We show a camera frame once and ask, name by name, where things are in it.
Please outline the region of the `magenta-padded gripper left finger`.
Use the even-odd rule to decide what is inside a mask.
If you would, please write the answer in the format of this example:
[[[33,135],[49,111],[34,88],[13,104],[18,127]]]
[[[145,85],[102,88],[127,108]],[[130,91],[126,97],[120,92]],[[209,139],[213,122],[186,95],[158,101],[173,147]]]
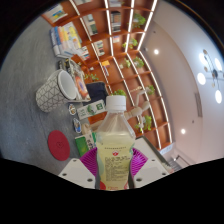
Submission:
[[[97,149],[86,152],[80,159],[72,158],[59,177],[84,188],[94,189],[98,173]]]

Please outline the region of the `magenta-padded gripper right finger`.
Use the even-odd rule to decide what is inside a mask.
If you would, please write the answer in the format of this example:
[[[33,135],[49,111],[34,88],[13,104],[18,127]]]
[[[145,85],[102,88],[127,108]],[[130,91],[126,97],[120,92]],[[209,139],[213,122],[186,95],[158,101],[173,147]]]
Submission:
[[[170,167],[156,157],[148,158],[137,149],[133,149],[130,162],[130,174],[135,188],[141,188],[170,174]]]

